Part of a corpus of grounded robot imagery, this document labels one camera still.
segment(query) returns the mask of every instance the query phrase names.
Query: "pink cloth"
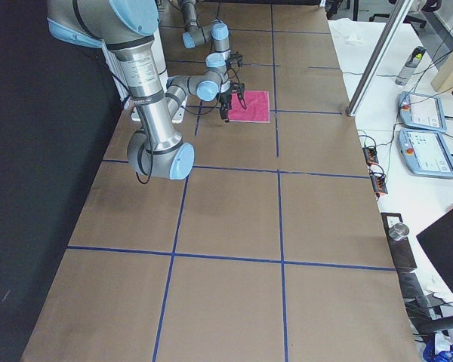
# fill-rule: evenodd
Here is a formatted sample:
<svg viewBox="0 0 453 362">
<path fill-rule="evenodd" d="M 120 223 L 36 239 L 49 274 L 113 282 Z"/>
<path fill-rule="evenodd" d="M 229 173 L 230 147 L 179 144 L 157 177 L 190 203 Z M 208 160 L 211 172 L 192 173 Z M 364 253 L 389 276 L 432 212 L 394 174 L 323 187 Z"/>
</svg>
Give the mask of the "pink cloth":
<svg viewBox="0 0 453 362">
<path fill-rule="evenodd" d="M 244 92 L 247 109 L 243 109 L 238 97 L 233 94 L 232 109 L 228 114 L 231 122 L 270 122 L 269 92 L 246 90 Z"/>
</svg>

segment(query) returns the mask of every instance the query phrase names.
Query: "office chair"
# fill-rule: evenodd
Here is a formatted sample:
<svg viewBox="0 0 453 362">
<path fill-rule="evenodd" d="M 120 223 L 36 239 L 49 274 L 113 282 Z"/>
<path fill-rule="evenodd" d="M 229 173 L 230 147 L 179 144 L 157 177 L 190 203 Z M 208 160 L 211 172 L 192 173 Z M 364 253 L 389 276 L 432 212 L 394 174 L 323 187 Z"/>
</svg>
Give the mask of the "office chair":
<svg viewBox="0 0 453 362">
<path fill-rule="evenodd" d="M 388 0 L 391 4 L 395 4 L 396 0 Z M 427 0 L 426 4 L 422 7 L 421 11 L 425 11 L 427 13 L 433 13 L 441 8 L 441 1 L 442 0 Z M 390 17 L 389 14 L 374 14 L 372 17 L 369 18 L 369 21 L 374 21 L 375 17 Z M 411 15 L 406 15 L 403 23 L 419 23 L 420 28 L 424 28 L 426 26 L 426 20 L 418 19 L 417 17 L 412 17 Z"/>
</svg>

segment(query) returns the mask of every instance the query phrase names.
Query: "computer monitor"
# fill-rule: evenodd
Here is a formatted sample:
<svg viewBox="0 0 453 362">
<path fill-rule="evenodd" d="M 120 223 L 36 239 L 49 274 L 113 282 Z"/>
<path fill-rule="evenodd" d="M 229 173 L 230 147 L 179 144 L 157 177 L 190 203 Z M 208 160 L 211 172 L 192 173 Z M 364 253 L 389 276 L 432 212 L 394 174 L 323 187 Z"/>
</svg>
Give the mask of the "computer monitor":
<svg viewBox="0 0 453 362">
<path fill-rule="evenodd" d="M 453 292 L 453 209 L 423 230 L 418 241 Z"/>
</svg>

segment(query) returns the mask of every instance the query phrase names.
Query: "black wall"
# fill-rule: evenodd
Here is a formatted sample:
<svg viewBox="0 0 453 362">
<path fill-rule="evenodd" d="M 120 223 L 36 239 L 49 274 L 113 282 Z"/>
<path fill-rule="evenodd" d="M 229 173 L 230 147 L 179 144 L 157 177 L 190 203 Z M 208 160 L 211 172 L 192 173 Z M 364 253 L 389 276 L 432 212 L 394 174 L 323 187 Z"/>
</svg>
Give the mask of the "black wall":
<svg viewBox="0 0 453 362">
<path fill-rule="evenodd" d="M 120 113 L 101 51 L 46 17 L 0 1 L 0 362 L 27 344 Z"/>
</svg>

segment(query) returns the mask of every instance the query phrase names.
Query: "floor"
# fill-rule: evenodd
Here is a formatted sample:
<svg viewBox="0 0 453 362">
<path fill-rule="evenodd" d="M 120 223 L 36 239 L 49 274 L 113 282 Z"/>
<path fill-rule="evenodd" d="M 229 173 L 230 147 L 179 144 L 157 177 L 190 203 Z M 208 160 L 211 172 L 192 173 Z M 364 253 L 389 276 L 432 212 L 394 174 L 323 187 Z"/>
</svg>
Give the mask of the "floor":
<svg viewBox="0 0 453 362">
<path fill-rule="evenodd" d="M 270 123 L 196 115 L 214 103 L 191 97 L 192 173 L 142 186 L 122 118 L 23 362 L 419 360 L 324 10 L 199 16 L 229 25 Z M 204 69 L 169 6 L 160 30 L 170 75 Z"/>
<path fill-rule="evenodd" d="M 369 17 L 371 17 L 373 14 L 390 14 L 392 10 L 393 6 L 387 0 L 359 0 L 358 21 L 369 21 Z M 413 14 L 413 16 L 424 20 L 426 19 L 423 13 Z M 336 20 L 345 17 L 349 19 L 353 18 L 353 6 L 351 5 L 350 9 L 347 9 L 347 1 L 343 2 L 339 10 L 337 11 L 337 14 L 335 14 L 332 19 Z M 375 21 L 386 22 L 387 19 L 376 17 Z M 450 49 L 445 44 L 443 44 L 445 35 L 442 35 L 440 37 L 438 32 L 436 32 L 430 22 L 427 23 L 424 29 L 421 29 L 419 27 L 419 24 L 415 24 L 414 28 L 418 32 L 421 43 L 423 43 L 423 46 L 427 49 L 427 52 L 432 59 L 438 59 L 440 56 L 450 51 Z M 440 61 L 437 64 L 438 68 L 443 63 L 444 61 Z"/>
</svg>

